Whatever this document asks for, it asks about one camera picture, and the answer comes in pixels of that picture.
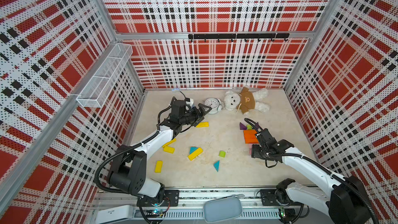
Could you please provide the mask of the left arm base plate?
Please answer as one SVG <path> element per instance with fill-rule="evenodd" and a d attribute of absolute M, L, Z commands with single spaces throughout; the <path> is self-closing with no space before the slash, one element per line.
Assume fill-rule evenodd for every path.
<path fill-rule="evenodd" d="M 179 202 L 179 190 L 161 188 L 155 197 L 143 196 L 137 200 L 138 207 L 174 207 Z"/>

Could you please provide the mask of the teal triangle block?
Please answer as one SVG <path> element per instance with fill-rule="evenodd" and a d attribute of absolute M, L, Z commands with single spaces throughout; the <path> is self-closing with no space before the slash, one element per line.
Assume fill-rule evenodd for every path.
<path fill-rule="evenodd" d="M 193 152 L 195 152 L 198 148 L 197 147 L 191 147 L 189 154 L 192 154 Z"/>
<path fill-rule="evenodd" d="M 219 172 L 220 161 L 214 163 L 214 168 L 217 172 Z"/>

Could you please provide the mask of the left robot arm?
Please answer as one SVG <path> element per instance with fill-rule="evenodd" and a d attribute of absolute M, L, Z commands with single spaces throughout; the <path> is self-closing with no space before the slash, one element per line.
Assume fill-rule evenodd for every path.
<path fill-rule="evenodd" d="M 147 160 L 166 143 L 184 132 L 183 126 L 195 127 L 211 112 L 202 103 L 194 105 L 189 98 L 172 98 L 169 106 L 160 111 L 169 115 L 157 119 L 157 129 L 142 141 L 120 146 L 116 153 L 105 159 L 96 169 L 94 183 L 106 192 L 129 194 L 159 206 L 166 200 L 165 186 L 146 175 Z"/>

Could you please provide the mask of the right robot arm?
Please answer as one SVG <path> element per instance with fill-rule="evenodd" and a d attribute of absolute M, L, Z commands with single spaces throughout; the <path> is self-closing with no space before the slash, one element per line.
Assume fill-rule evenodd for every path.
<path fill-rule="evenodd" d="M 379 222 L 363 182 L 355 176 L 334 172 L 303 154 L 287 140 L 277 141 L 268 129 L 249 118 L 244 119 L 255 130 L 257 144 L 252 145 L 251 157 L 289 166 L 311 182 L 317 189 L 304 186 L 294 179 L 281 181 L 275 190 L 276 201 L 288 207 L 296 202 L 324 213 L 335 224 L 364 224 Z"/>

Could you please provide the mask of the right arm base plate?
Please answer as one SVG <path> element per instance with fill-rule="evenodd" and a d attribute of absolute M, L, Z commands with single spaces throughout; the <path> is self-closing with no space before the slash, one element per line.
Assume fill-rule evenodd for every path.
<path fill-rule="evenodd" d="M 263 206 L 284 206 L 284 207 L 301 206 L 301 204 L 298 202 L 291 202 L 289 204 L 280 205 L 279 202 L 277 201 L 275 191 L 276 191 L 275 189 L 261 189 L 256 194 L 256 197 L 260 198 Z"/>

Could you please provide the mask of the orange rectangular block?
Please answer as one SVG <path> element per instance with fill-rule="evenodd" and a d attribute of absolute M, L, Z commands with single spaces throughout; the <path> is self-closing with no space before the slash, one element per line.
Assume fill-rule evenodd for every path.
<path fill-rule="evenodd" d="M 253 140 L 256 139 L 256 135 L 255 134 L 244 134 L 244 139 L 245 140 Z"/>

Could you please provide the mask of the purple triangle block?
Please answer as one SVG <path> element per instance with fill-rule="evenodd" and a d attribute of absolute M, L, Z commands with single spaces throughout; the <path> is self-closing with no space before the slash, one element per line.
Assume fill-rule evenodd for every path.
<path fill-rule="evenodd" d="M 246 125 L 244 125 L 243 123 L 239 123 L 239 128 L 241 129 L 241 130 L 247 130 L 247 126 Z"/>

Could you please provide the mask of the orange trapezoid block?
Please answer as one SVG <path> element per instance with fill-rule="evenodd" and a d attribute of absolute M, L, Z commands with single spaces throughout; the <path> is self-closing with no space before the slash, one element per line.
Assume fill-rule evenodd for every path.
<path fill-rule="evenodd" d="M 256 130 L 244 130 L 243 131 L 244 135 L 255 135 L 257 134 Z"/>

